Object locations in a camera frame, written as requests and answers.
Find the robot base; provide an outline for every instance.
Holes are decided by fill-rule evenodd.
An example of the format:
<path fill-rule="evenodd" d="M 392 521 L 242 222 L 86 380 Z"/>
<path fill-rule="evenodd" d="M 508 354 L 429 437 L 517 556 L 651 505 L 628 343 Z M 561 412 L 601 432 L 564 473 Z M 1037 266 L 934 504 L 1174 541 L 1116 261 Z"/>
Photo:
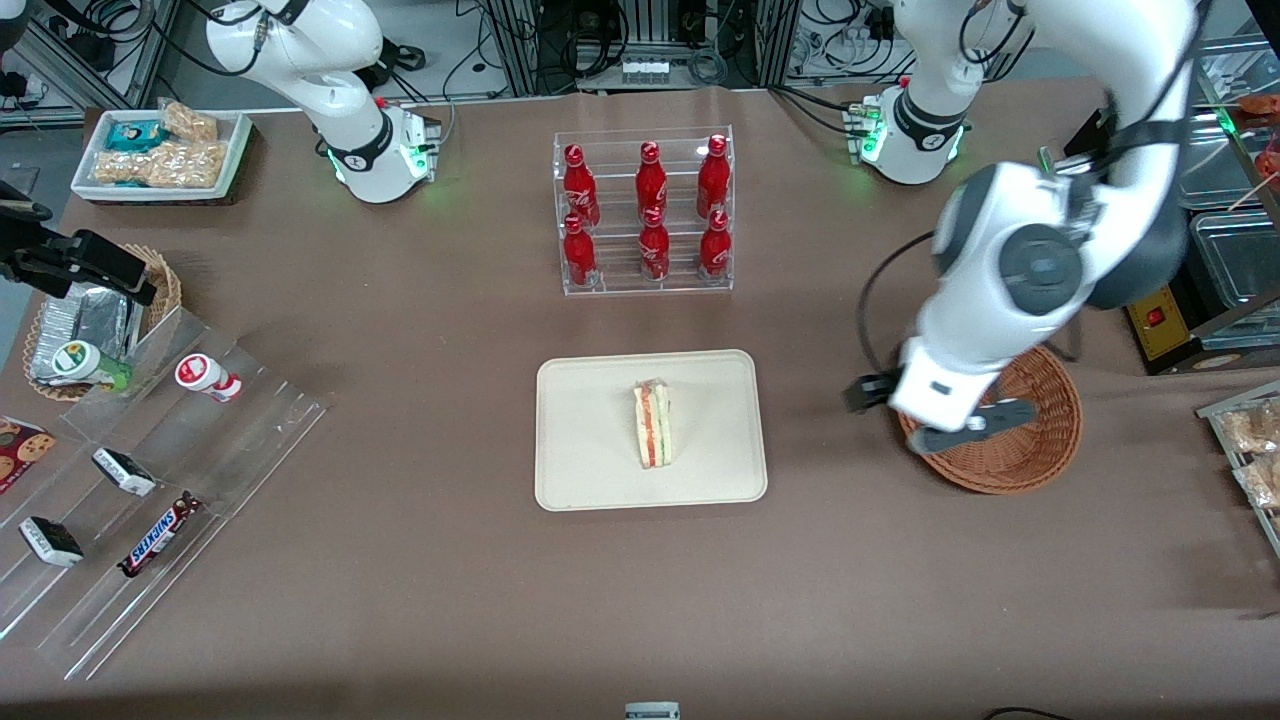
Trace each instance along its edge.
<path fill-rule="evenodd" d="M 924 184 L 940 174 L 960 151 L 964 128 L 956 131 L 950 143 L 936 150 L 920 150 L 915 141 L 899 129 L 893 118 L 893 102 L 901 87 L 886 88 L 879 95 L 868 95 L 860 106 L 844 113 L 845 129 L 856 132 L 849 138 L 849 158 L 856 165 L 870 165 L 888 179 L 902 184 Z"/>
<path fill-rule="evenodd" d="M 390 202 L 421 182 L 434 182 L 440 156 L 440 126 L 428 126 L 421 115 L 398 108 L 383 111 L 392 120 L 393 140 L 370 169 L 353 172 L 329 154 L 338 181 L 365 202 Z"/>

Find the wicker basket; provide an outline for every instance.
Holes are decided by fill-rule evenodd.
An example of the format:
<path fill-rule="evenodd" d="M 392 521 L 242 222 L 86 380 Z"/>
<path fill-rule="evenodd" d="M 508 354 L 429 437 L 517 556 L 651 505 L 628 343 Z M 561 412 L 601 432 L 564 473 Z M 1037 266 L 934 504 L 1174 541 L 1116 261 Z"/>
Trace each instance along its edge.
<path fill-rule="evenodd" d="M 923 460 L 952 483 L 991 495 L 1027 492 L 1053 482 L 1075 457 L 1084 428 L 1080 396 L 1066 368 L 1048 350 L 1034 347 L 1005 368 L 1000 391 L 1036 405 L 1036 420 L 984 442 L 924 455 Z M 897 419 L 906 434 L 920 427 L 901 413 Z"/>
<path fill-rule="evenodd" d="M 151 328 L 160 324 L 160 320 L 169 314 L 170 310 L 182 305 L 182 281 L 178 275 L 173 273 L 173 269 L 164 258 L 141 245 L 124 245 L 125 250 L 133 255 L 141 258 L 147 264 L 147 281 L 156 286 L 156 299 L 155 302 L 147 307 L 145 315 L 142 315 L 142 328 L 140 329 L 140 337 L 146 336 Z M 40 315 L 44 313 L 44 305 L 40 310 L 36 310 L 36 319 L 31 323 L 31 332 L 27 333 L 27 341 L 22 350 L 22 368 L 27 374 L 27 382 L 31 387 L 36 389 L 40 395 L 56 400 L 59 402 L 76 402 L 77 400 L 84 397 L 84 393 L 90 391 L 88 384 L 74 384 L 63 387 L 47 387 L 42 386 L 33 379 L 31 379 L 31 359 L 36 354 L 36 341 L 40 337 Z"/>

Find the foil package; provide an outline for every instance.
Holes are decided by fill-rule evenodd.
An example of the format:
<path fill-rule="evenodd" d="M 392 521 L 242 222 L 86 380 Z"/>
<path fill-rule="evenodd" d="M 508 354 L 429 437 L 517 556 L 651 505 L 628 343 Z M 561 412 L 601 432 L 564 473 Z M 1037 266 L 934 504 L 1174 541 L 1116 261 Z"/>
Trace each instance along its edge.
<path fill-rule="evenodd" d="M 64 343 L 79 340 L 104 355 L 124 357 L 138 341 L 142 307 L 114 290 L 76 283 L 67 297 L 46 297 L 40 314 L 40 334 L 31 357 L 31 379 L 60 387 L 77 384 L 54 372 L 54 354 Z"/>

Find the brown tablecloth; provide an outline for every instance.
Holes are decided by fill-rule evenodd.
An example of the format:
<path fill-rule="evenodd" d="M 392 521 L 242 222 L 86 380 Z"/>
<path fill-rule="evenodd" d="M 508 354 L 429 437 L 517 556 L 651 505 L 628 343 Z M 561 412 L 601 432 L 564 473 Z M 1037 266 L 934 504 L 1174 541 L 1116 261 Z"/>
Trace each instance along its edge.
<path fill-rule="evenodd" d="M 855 92 L 836 92 L 852 97 Z M 13 717 L 1262 717 L 1280 698 L 1276 557 L 1198 406 L 1274 373 L 1144 378 L 1117 313 L 1084 318 L 1087 429 L 1055 484 L 983 497 L 846 415 L 854 304 L 996 159 L 1061 145 L 1088 82 L 983 91 L 961 156 L 897 187 L 765 92 L 468 105 L 442 178 L 365 206 L 301 114 L 232 208 L 93 208 L 65 229 L 152 246 L 188 306 L 332 411 L 90 683 L 0 646 Z M 737 288 L 567 300 L 557 131 L 732 123 Z M 887 350 L 934 287 L 884 277 Z M 548 359 L 737 347 L 769 491 L 750 505 L 552 514 L 532 497 Z M 17 357 L 4 410 L 51 421 Z M 1271 705 L 1270 714 L 1266 707 Z"/>

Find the coca-cola bottle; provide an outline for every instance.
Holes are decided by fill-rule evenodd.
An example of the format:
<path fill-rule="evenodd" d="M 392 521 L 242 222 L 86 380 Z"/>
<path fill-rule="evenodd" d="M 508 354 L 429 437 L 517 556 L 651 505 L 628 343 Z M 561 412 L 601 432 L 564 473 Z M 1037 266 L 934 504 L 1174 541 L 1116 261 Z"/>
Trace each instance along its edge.
<path fill-rule="evenodd" d="M 707 282 L 723 282 L 728 274 L 728 258 L 732 247 L 733 238 L 728 234 L 728 214 L 724 210 L 712 210 L 698 254 L 698 274 Z"/>
<path fill-rule="evenodd" d="M 658 160 L 658 143 L 640 143 L 640 172 L 636 173 L 636 204 L 643 214 L 648 208 L 667 209 L 667 170 Z"/>
<path fill-rule="evenodd" d="M 671 269 L 671 236 L 662 225 L 666 213 L 662 208 L 645 208 L 640 214 L 644 228 L 640 231 L 640 274 L 650 281 L 667 278 Z"/>
<path fill-rule="evenodd" d="M 591 287 L 599 282 L 600 270 L 595 268 L 595 245 L 582 224 L 581 215 L 564 218 L 564 261 L 568 264 L 571 283 Z"/>
<path fill-rule="evenodd" d="M 698 217 L 705 218 L 717 209 L 724 208 L 728 199 L 728 179 L 733 173 L 728 167 L 728 138 L 723 135 L 713 135 L 707 141 L 707 158 L 698 170 Z"/>
<path fill-rule="evenodd" d="M 564 199 L 571 213 L 577 213 L 591 227 L 600 224 L 600 200 L 595 196 L 595 176 L 582 159 L 581 145 L 564 147 Z"/>

